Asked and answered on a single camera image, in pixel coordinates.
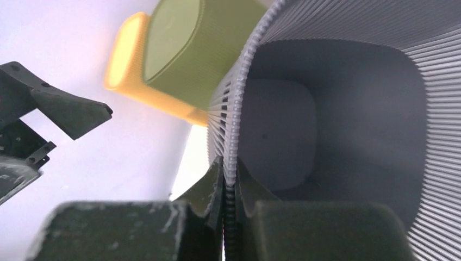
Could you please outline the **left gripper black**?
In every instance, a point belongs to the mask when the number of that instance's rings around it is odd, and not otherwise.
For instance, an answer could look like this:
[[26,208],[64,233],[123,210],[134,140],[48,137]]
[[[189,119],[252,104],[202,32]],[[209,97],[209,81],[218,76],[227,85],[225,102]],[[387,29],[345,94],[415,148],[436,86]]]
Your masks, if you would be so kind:
[[105,103],[62,91],[16,61],[1,65],[1,204],[41,177],[56,148],[19,120],[38,109],[76,140],[112,118]]

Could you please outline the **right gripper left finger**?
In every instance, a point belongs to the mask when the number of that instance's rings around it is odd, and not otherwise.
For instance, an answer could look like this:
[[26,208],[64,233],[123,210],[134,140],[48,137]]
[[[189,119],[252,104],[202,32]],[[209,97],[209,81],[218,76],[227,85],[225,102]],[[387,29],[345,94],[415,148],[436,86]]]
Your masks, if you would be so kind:
[[26,260],[221,260],[223,163],[173,201],[71,201],[43,223]]

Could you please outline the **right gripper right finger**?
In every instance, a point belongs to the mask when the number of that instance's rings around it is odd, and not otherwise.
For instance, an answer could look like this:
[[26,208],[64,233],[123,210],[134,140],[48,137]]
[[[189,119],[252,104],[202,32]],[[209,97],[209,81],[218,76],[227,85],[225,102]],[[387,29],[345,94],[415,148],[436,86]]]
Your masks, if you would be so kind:
[[241,260],[414,260],[403,224],[375,203],[281,201],[238,162]]

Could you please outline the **yellow plastic basket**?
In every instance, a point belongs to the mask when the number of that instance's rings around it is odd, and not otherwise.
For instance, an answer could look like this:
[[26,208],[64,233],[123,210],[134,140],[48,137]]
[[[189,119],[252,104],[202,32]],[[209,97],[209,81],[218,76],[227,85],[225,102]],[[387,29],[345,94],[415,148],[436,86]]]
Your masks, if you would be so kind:
[[139,12],[121,25],[107,64],[104,87],[193,125],[206,127],[208,115],[205,111],[152,88],[142,80],[149,19],[149,15]]

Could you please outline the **grey plastic basket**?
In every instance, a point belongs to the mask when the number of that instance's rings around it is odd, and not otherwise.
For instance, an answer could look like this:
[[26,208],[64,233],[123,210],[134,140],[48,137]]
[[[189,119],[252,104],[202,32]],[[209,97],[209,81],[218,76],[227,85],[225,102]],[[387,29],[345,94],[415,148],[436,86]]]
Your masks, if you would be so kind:
[[213,93],[208,155],[284,199],[375,201],[460,260],[460,1],[274,1]]

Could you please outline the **green plastic basket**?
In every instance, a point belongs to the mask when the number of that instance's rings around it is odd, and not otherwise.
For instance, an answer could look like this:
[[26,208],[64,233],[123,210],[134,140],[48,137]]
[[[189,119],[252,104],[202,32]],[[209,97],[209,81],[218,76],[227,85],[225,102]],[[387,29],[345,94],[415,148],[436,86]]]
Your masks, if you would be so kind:
[[265,12],[258,1],[160,1],[148,23],[143,80],[207,110]]

